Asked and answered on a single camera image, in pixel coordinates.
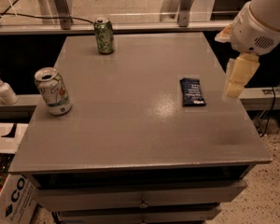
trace terrazzo floor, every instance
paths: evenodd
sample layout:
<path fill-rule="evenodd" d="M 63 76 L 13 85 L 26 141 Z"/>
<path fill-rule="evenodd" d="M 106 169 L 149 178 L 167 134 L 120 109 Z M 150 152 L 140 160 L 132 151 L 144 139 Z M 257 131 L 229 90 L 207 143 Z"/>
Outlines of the terrazzo floor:
<path fill-rule="evenodd" d="M 266 119 L 261 123 L 262 130 Z M 248 187 L 231 203 L 222 203 L 222 212 L 205 224 L 280 224 L 280 119 L 273 116 L 264 146 L 273 157 L 270 164 L 258 165 L 245 177 Z M 37 208 L 31 224 L 55 223 L 45 209 Z"/>

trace pump bottle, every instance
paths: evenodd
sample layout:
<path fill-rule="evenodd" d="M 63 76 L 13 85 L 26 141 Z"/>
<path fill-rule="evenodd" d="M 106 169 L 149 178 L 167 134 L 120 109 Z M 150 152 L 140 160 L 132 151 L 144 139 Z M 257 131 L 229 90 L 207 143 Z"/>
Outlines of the pump bottle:
<path fill-rule="evenodd" d="M 13 105 L 17 103 L 19 97 L 16 95 L 14 90 L 9 86 L 8 83 L 3 82 L 0 79 L 0 98 L 6 105 Z"/>

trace can lid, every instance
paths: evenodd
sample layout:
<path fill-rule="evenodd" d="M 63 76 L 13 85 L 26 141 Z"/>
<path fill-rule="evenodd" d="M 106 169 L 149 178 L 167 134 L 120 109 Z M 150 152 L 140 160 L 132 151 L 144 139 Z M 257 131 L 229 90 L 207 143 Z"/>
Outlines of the can lid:
<path fill-rule="evenodd" d="M 99 17 L 96 19 L 96 22 L 97 23 L 107 23 L 107 22 L 109 22 L 109 19 L 105 18 L 105 17 Z"/>
<path fill-rule="evenodd" d="M 58 71 L 55 68 L 45 67 L 35 73 L 35 79 L 37 81 L 48 81 L 55 78 L 57 74 Z"/>

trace black cable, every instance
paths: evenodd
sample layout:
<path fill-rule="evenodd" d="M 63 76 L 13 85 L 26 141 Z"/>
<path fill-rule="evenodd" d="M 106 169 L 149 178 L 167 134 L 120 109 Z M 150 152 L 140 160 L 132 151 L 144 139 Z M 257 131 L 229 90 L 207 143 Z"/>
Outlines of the black cable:
<path fill-rule="evenodd" d="M 273 90 L 273 102 L 272 102 L 271 109 L 270 109 L 269 112 L 267 113 L 267 116 L 268 116 L 268 115 L 269 115 L 269 116 L 268 116 L 268 119 L 267 119 L 267 123 L 266 123 L 265 129 L 264 129 L 264 132 L 261 134 L 261 137 L 262 137 L 264 134 L 266 134 L 266 132 L 267 132 L 267 129 L 268 129 L 268 126 L 269 126 L 270 117 L 271 117 L 270 113 L 271 113 L 271 111 L 273 110 L 274 104 L 275 104 L 275 101 L 276 101 L 276 93 L 275 93 L 273 87 L 272 87 L 272 90 Z"/>
<path fill-rule="evenodd" d="M 16 5 L 20 0 L 16 0 L 12 3 L 12 6 Z M 6 14 L 9 10 L 11 9 L 11 5 L 9 5 L 9 7 L 4 11 L 2 12 L 2 15 L 0 16 L 0 19 L 4 16 L 4 14 Z"/>
<path fill-rule="evenodd" d="M 28 15 L 28 14 L 23 14 L 23 13 L 0 13 L 0 16 L 5 16 L 5 15 L 12 15 L 12 16 L 22 16 L 22 17 L 27 17 L 27 18 L 34 18 L 34 19 L 73 19 L 73 20 L 79 20 L 79 21 L 85 21 L 88 23 L 93 23 L 93 21 L 87 20 L 87 19 L 82 19 L 82 18 L 77 18 L 77 17 L 42 17 L 42 16 L 33 16 L 33 15 Z"/>

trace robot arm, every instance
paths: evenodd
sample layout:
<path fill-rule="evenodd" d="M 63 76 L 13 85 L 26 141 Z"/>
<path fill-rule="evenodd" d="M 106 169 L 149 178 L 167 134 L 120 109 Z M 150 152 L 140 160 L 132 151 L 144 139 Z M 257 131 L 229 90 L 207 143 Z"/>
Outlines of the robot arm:
<path fill-rule="evenodd" d="M 231 46 L 263 55 L 280 43 L 280 0 L 252 0 L 231 26 Z"/>
<path fill-rule="evenodd" d="M 259 56 L 280 43 L 280 0 L 252 0 L 244 5 L 233 23 L 217 37 L 228 34 L 240 56 L 230 59 L 224 96 L 237 98 L 259 68 Z"/>

